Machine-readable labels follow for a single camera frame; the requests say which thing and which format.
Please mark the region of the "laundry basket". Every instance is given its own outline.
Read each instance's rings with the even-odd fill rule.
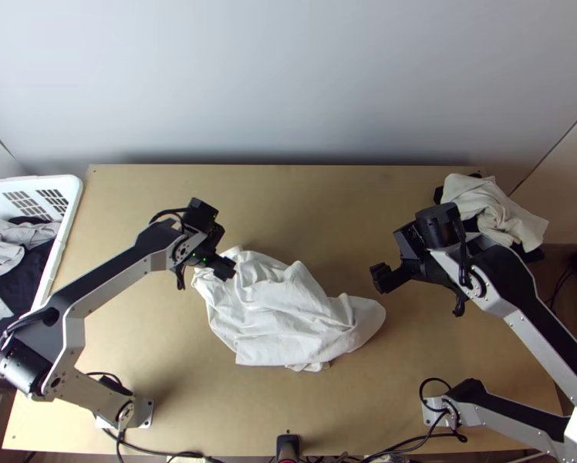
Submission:
[[[38,309],[49,295],[82,192],[82,181],[73,175],[10,177],[0,180],[1,219],[24,215],[61,222],[32,310]]]

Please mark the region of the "cable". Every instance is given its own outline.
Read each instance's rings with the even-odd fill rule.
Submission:
[[[117,461],[119,463],[123,463],[123,458],[121,458],[121,452],[120,452],[120,444],[121,444],[121,441],[123,439],[123,435],[125,433],[126,433],[125,431],[121,431],[117,435],[117,439],[115,440],[115,455],[117,456]]]
[[[177,208],[177,209],[164,209],[163,211],[158,212],[157,214],[155,214],[151,220],[149,220],[150,224],[153,224],[155,221],[157,221],[157,219],[159,219],[160,217],[162,217],[163,215],[174,215],[179,219],[179,224],[180,224],[180,232],[184,233],[185,229],[186,229],[186,222],[184,221],[184,216],[183,213],[184,212],[189,212],[192,211],[193,208]]]
[[[25,460],[23,460],[23,463],[29,463],[35,457],[35,454],[37,454],[37,453],[38,453],[37,451],[31,452],[29,455],[27,455],[25,457]]]
[[[543,457],[544,455],[546,455],[546,453],[544,451],[540,451],[539,453],[518,458],[517,460],[508,461],[507,463],[522,463],[523,461],[529,461],[532,460],[533,458]]]
[[[458,412],[458,410],[454,406],[454,404],[451,403],[450,400],[448,400],[446,398],[442,399],[443,402],[445,404],[447,404],[451,408],[451,410],[453,410],[453,413],[451,413],[449,411],[449,408],[446,408],[446,407],[445,408],[431,407],[430,405],[428,405],[426,400],[423,398],[423,389],[429,383],[434,382],[434,381],[436,381],[438,383],[442,383],[445,386],[447,386],[447,390],[451,389],[451,386],[447,381],[442,380],[442,379],[437,378],[437,377],[430,377],[430,378],[427,378],[421,382],[421,384],[419,386],[419,398],[421,400],[421,403],[425,406],[425,408],[427,408],[430,411],[440,412],[440,415],[437,417],[437,419],[434,421],[434,423],[432,423],[428,432],[423,436],[416,436],[415,438],[406,439],[405,441],[402,441],[398,444],[392,445],[391,447],[388,447],[385,450],[382,450],[382,451],[379,451],[375,454],[372,454],[372,455],[364,458],[363,460],[361,460],[360,463],[370,463],[371,461],[376,460],[377,458],[383,457],[385,455],[403,454],[403,453],[415,451],[418,448],[421,448],[423,445],[425,445],[426,442],[428,442],[428,440],[431,438],[456,438],[457,440],[459,440],[463,444],[468,442],[468,438],[465,435],[460,434],[457,431],[458,424],[460,423],[460,413]],[[452,414],[455,416],[455,423],[456,423],[455,428],[452,428],[451,432],[433,434],[434,428],[437,426],[437,424],[439,424],[440,420],[442,420],[443,417],[445,415],[448,415],[448,414]],[[410,444],[411,442],[415,442],[415,441],[419,441],[419,442],[417,444],[415,444],[413,447],[402,448],[404,445]]]
[[[564,286],[564,284],[567,282],[567,280],[569,280],[569,277],[571,277],[574,274],[574,271],[572,270],[572,263],[573,263],[573,260],[570,260],[569,263],[567,264],[567,266],[565,267],[565,270],[563,270],[563,273],[561,274],[561,276],[559,276],[559,278],[555,284],[554,291],[552,292],[552,296],[550,296],[548,299],[546,299],[544,301],[545,304],[548,304],[548,307],[552,311],[552,313],[556,313],[556,311],[554,310],[554,305],[556,303],[556,297],[561,292],[561,289]]]
[[[447,408],[434,408],[431,407],[430,405],[428,405],[426,399],[423,398],[423,389],[432,382],[438,382],[438,383],[442,383],[445,386],[447,386],[447,390],[451,389],[451,386],[449,385],[449,383],[445,380],[441,380],[440,378],[437,377],[430,377],[430,378],[426,378],[425,380],[421,381],[421,384],[419,385],[419,400],[421,401],[421,403],[423,404],[423,406],[425,408],[427,408],[430,411],[436,411],[436,412],[444,412],[447,411]]]
[[[169,452],[169,451],[158,451],[158,450],[150,450],[149,448],[142,448],[137,445],[131,444],[130,442],[126,442],[126,430],[121,433],[121,437],[119,435],[115,435],[110,432],[108,429],[103,429],[104,433],[113,439],[116,442],[117,447],[124,446],[130,448],[132,450],[136,450],[140,453],[148,454],[148,455],[156,455],[160,457],[183,457],[183,458],[204,458],[209,463],[224,463],[222,460],[218,460],[217,458],[206,456],[199,451],[179,451],[179,452]],[[121,458],[121,453],[117,452],[117,458]]]
[[[400,442],[399,444],[395,444],[391,447],[388,447],[385,450],[378,451],[375,454],[371,454],[371,455],[365,457],[361,461],[361,463],[369,463],[370,461],[374,461],[374,460],[376,460],[380,457],[384,457],[386,455],[407,453],[410,451],[417,450],[422,445],[424,445],[428,441],[428,439],[430,439],[430,437],[432,437],[432,433],[434,432],[434,428],[437,426],[437,424],[439,424],[439,421],[442,420],[443,417],[447,414],[449,414],[449,411],[445,411],[445,412],[441,413],[438,416],[438,418],[434,421],[434,423],[432,423],[432,425],[430,426],[430,429],[428,430],[426,435],[408,439],[407,441]],[[413,447],[398,449],[398,447],[402,447],[403,445],[406,445],[406,444],[413,442],[413,441],[416,441],[416,440],[420,440],[420,442],[418,444],[415,444]]]
[[[10,335],[20,330],[21,328],[25,328],[26,326],[33,325],[34,323],[43,321],[45,316],[46,311],[43,310],[40,312],[34,312],[31,315],[26,316],[25,318],[18,319],[10,323],[0,336],[0,349],[4,346],[5,341],[8,339]]]
[[[111,379],[113,379],[116,383],[118,383],[120,386],[123,386],[123,383],[117,377],[116,374],[107,373],[106,371],[90,371],[89,373],[85,373],[85,375],[87,375],[89,377],[91,377],[91,376],[108,376]]]

